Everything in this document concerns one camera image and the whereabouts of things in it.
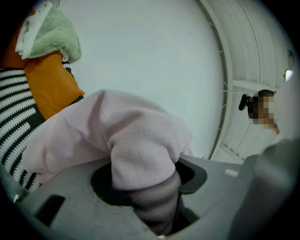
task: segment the wall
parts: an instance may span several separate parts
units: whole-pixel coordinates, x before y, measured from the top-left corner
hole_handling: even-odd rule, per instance
[[[198,157],[209,157],[221,121],[223,67],[215,35],[194,0],[61,0],[82,58],[72,65],[86,95],[132,92],[188,124]]]

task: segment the green towel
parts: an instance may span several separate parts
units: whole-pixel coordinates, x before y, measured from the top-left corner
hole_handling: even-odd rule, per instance
[[[49,1],[42,2],[22,26],[16,52],[22,59],[37,58],[59,50],[63,61],[81,57],[78,35],[72,22]]]

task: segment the orange cushion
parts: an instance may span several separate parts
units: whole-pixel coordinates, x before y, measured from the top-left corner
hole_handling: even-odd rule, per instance
[[[19,53],[15,52],[15,45],[17,43],[19,32],[23,26],[25,19],[31,15],[34,15],[35,11],[32,9],[20,23],[18,28],[15,30],[13,37],[11,38],[8,46],[5,49],[3,58],[0,60],[0,68],[24,68],[31,59],[23,59]]]
[[[32,96],[45,119],[84,95],[73,76],[62,66],[61,59],[61,53],[55,51],[32,59],[24,68]]]

